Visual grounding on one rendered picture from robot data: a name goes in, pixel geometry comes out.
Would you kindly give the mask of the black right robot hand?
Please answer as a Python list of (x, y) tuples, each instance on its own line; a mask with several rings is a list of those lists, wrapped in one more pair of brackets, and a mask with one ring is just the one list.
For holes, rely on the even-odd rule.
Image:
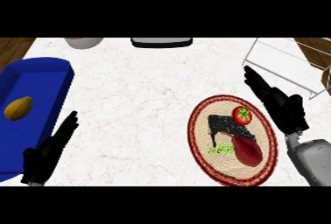
[(248, 66), (243, 67), (243, 78), (243, 83), (260, 99), (277, 129), (286, 135), (307, 130), (301, 95), (288, 96), (277, 87), (270, 87), (261, 75)]

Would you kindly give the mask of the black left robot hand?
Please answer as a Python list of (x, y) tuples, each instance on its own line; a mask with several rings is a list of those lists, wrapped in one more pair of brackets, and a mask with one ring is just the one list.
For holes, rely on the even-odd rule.
[(72, 111), (62, 122), (56, 134), (50, 136), (36, 149), (23, 151), (23, 177), (20, 182), (44, 184), (50, 179), (57, 161), (78, 127), (78, 112)]

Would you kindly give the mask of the round woven red-rimmed placemat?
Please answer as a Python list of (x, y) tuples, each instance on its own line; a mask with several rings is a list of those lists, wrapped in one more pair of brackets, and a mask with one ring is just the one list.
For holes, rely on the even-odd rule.
[(271, 125), (257, 107), (220, 94), (197, 104), (187, 123), (190, 154), (205, 174), (224, 186), (258, 186), (277, 159)]

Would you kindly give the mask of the dark red pear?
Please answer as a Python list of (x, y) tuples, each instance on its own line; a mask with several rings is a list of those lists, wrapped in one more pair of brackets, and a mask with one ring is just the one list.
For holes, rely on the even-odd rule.
[(262, 161), (262, 153), (255, 141), (240, 136), (233, 136), (231, 145), (234, 148), (234, 156), (240, 163), (255, 167)]

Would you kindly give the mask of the red tomato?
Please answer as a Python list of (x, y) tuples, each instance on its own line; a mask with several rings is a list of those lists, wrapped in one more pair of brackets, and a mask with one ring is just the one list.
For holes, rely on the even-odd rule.
[(231, 110), (231, 119), (239, 125), (246, 125), (252, 120), (252, 112), (245, 106), (237, 106)]

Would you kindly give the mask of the black speckled wedge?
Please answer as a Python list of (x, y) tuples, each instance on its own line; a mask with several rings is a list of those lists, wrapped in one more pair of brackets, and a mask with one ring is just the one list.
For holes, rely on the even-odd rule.
[(221, 132), (230, 138), (237, 136), (255, 141), (255, 137), (248, 129), (233, 121), (233, 118), (228, 115), (208, 115), (208, 127), (212, 146), (217, 145), (215, 134), (218, 132)]

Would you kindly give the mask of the blue rectangular tray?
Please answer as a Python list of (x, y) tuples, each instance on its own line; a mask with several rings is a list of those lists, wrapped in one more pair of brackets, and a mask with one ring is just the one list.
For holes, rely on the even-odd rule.
[[(0, 182), (23, 172), (23, 150), (36, 148), (51, 135), (72, 78), (70, 64), (59, 58), (22, 59), (0, 73)], [(5, 106), (26, 96), (30, 110), (10, 121)]]

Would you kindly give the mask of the yellow-brown almond-shaped fruit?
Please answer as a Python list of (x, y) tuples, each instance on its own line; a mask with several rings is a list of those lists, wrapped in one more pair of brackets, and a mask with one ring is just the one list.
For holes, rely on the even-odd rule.
[(4, 118), (10, 121), (22, 119), (32, 107), (32, 98), (25, 96), (8, 103), (4, 108)]

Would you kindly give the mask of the green leafy sprig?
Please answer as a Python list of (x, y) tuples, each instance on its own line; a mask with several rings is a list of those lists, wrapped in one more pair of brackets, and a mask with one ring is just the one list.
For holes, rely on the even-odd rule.
[(234, 153), (234, 148), (230, 143), (218, 143), (214, 147), (206, 147), (206, 152), (209, 154), (231, 155)]

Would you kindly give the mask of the black and grey appliance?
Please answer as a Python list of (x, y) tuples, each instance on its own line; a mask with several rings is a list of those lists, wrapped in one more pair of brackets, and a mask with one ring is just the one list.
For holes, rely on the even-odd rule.
[(131, 44), (138, 48), (174, 48), (192, 44), (192, 38), (131, 38)]

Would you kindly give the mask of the grey bowl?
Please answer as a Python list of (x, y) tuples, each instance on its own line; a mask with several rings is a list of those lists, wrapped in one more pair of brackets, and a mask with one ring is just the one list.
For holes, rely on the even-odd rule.
[(64, 41), (73, 49), (88, 49), (100, 43), (101, 38), (64, 38)]

